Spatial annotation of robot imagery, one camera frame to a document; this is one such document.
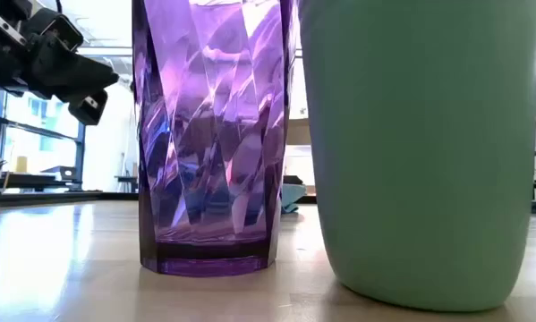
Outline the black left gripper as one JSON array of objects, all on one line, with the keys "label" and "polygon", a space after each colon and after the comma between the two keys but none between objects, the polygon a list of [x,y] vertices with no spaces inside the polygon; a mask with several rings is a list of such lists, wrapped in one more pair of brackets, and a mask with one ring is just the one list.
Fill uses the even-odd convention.
[{"label": "black left gripper", "polygon": [[16,97],[26,92],[55,97],[80,123],[97,125],[106,88],[119,76],[109,65],[78,54],[83,43],[60,3],[35,11],[30,0],[0,0],[0,89]]}]

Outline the purple faceted plastic tumbler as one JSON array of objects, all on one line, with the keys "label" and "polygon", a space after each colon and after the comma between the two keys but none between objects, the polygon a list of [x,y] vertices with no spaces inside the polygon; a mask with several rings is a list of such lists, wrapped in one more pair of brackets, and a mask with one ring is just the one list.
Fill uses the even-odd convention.
[{"label": "purple faceted plastic tumbler", "polygon": [[298,0],[132,0],[140,263],[243,275],[277,257]]}]

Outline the green cup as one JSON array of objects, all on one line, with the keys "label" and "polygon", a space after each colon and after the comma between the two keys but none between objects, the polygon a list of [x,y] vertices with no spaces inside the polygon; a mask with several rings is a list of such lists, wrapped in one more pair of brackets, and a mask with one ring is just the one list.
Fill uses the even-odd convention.
[{"label": "green cup", "polygon": [[338,281],[501,306],[526,245],[536,0],[299,0],[319,220]]}]

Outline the small dark side table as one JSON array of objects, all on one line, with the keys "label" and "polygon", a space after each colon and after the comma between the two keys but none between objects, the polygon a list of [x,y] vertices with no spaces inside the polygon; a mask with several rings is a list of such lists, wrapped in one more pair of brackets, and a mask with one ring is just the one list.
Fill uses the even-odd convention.
[{"label": "small dark side table", "polygon": [[135,176],[116,176],[117,191],[122,193],[136,193],[138,178]]}]

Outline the teal cloth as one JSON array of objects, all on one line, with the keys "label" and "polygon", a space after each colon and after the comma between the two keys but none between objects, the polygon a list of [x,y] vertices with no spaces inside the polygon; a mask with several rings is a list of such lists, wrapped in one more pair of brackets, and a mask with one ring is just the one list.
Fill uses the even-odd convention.
[{"label": "teal cloth", "polygon": [[299,207],[297,202],[307,193],[307,187],[303,184],[285,183],[282,187],[281,208],[283,214],[295,212]]}]

